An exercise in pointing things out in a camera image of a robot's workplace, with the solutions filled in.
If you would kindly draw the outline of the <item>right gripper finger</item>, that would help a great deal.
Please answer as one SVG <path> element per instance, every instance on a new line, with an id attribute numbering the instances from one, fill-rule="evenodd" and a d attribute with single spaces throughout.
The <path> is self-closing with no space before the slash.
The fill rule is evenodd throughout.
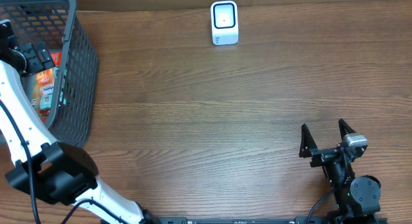
<path id="1" fill-rule="evenodd" d="M 341 134 L 342 142 L 349 142 L 349 139 L 352 137 L 356 131 L 354 131 L 345 121 L 343 118 L 339 119 L 339 131 Z"/>
<path id="2" fill-rule="evenodd" d="M 310 130 L 306 124 L 301 126 L 301 145 L 299 150 L 300 158 L 309 158 L 313 156 L 313 153 L 318 150 L 318 147 L 310 133 Z"/>

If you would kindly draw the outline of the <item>long orange pasta packet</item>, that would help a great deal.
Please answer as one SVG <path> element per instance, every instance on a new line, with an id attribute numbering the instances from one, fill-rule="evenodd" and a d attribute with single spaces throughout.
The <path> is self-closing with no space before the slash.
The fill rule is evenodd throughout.
<path id="1" fill-rule="evenodd" d="M 61 64 L 61 57 L 62 57 L 62 52 L 58 51 L 55 53 L 51 53 L 51 58 L 54 63 L 53 71 L 54 71 L 54 76 L 55 76 L 55 81 L 57 80 L 57 72 L 59 70 L 59 66 Z M 43 123 L 46 122 L 46 119 L 50 113 L 50 110 L 40 110 L 39 109 L 39 99 L 40 99 L 40 93 L 39 93 L 39 87 L 37 85 L 37 80 L 36 80 L 36 75 L 34 76 L 34 85 L 33 85 L 33 92 L 32 92 L 32 106 L 36 113 L 38 114 L 39 118 Z"/>

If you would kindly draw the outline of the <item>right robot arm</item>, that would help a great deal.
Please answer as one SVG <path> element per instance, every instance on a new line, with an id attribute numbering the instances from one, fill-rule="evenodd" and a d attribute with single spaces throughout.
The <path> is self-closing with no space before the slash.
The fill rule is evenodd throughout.
<path id="1" fill-rule="evenodd" d="M 356 177 L 351 166 L 365 153 L 367 138 L 353 130 L 343 119 L 339 120 L 339 131 L 341 142 L 336 147 L 319 149 L 308 126 L 301 126 L 299 156 L 310 158 L 311 167 L 321 167 L 331 187 L 311 208 L 306 222 L 314 223 L 315 209 L 333 195 L 337 209 L 328 212 L 321 223 L 386 223 L 386 218 L 377 217 L 381 183 L 370 175 Z"/>

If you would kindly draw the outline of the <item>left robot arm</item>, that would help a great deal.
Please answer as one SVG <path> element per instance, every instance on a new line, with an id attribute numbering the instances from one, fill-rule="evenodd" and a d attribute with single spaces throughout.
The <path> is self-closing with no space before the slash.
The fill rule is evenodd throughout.
<path id="1" fill-rule="evenodd" d="M 35 112 L 21 76 L 52 68 L 46 49 L 20 48 L 8 19 L 1 21 L 1 133 L 14 169 L 8 183 L 30 195 L 33 218 L 40 223 L 37 201 L 86 209 L 103 223 L 158 223 L 135 201 L 104 183 L 91 156 L 82 148 L 58 141 Z"/>

